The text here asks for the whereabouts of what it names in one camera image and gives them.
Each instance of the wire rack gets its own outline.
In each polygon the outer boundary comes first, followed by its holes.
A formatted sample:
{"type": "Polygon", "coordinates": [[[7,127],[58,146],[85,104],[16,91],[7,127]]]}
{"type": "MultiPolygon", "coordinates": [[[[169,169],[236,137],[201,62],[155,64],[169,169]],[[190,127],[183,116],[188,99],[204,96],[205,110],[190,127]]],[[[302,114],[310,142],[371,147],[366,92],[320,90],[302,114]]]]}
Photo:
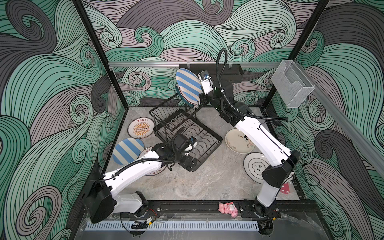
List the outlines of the wire rack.
{"type": "Polygon", "coordinates": [[[190,166],[192,168],[189,169],[195,171],[220,146],[223,138],[196,118],[196,113],[201,107],[192,108],[188,105],[178,108],[167,107],[175,97],[177,94],[149,111],[155,120],[154,132],[164,143],[170,142],[180,129],[183,129],[181,133],[188,138],[194,137],[197,145],[189,153],[194,158],[190,166]]]}

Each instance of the pink figurine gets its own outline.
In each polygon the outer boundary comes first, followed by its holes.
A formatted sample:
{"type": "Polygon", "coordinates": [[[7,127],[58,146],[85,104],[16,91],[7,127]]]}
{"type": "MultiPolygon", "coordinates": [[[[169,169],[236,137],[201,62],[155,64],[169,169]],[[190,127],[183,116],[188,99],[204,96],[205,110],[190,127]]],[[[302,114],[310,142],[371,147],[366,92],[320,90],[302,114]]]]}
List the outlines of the pink figurine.
{"type": "Polygon", "coordinates": [[[225,204],[220,202],[218,204],[218,210],[223,214],[231,214],[231,217],[237,217],[237,208],[233,202],[226,202],[225,204]]]}

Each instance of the blue and white striped plate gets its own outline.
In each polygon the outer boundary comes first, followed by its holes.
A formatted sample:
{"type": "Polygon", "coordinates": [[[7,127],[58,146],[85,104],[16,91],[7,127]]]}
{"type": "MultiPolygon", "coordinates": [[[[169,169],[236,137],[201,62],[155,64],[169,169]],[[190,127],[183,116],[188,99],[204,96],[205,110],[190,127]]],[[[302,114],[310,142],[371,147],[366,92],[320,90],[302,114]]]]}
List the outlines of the blue and white striped plate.
{"type": "Polygon", "coordinates": [[[120,165],[127,165],[135,161],[144,150],[144,143],[140,139],[127,138],[119,142],[113,150],[113,160],[120,165]]]}
{"type": "Polygon", "coordinates": [[[182,97],[190,104],[196,107],[199,106],[199,94],[203,91],[201,90],[200,80],[196,75],[188,69],[180,68],[176,72],[176,80],[182,97]]]}

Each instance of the green wave pattern wallpaper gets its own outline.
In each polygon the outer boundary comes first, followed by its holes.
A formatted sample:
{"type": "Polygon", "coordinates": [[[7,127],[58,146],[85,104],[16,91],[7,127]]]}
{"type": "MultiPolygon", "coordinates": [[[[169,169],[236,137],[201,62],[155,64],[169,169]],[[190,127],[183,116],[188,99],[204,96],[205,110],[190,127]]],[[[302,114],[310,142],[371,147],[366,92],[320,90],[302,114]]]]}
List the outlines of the green wave pattern wallpaper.
{"type": "Polygon", "coordinates": [[[123,114],[72,0],[0,1],[1,239],[73,236],[123,114]]]}
{"type": "MultiPolygon", "coordinates": [[[[316,85],[384,155],[384,1],[326,9],[300,53],[316,85]]],[[[384,180],[314,95],[287,109],[278,94],[267,108],[281,142],[299,150],[299,182],[316,200],[335,239],[384,239],[384,180]]]]}
{"type": "MultiPolygon", "coordinates": [[[[337,0],[330,6],[350,0],[337,0]]],[[[229,61],[287,59],[318,1],[83,0],[109,61],[229,61]]],[[[114,68],[131,106],[153,106],[176,93],[177,68],[114,68]]],[[[271,69],[244,69],[235,99],[261,105],[271,69]]]]}

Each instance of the dish rack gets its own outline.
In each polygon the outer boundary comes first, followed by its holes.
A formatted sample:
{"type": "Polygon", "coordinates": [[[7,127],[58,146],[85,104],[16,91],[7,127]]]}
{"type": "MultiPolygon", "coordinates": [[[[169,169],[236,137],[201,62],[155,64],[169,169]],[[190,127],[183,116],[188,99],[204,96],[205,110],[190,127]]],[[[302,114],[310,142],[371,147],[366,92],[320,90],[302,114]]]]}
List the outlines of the dish rack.
{"type": "Polygon", "coordinates": [[[220,146],[223,138],[197,119],[196,114],[202,106],[192,108],[184,104],[170,107],[178,97],[178,94],[173,95],[151,109],[149,114],[155,121],[155,135],[164,143],[170,142],[181,128],[184,128],[182,134],[197,140],[197,145],[189,153],[193,157],[192,163],[186,167],[188,171],[196,171],[220,146]]]}

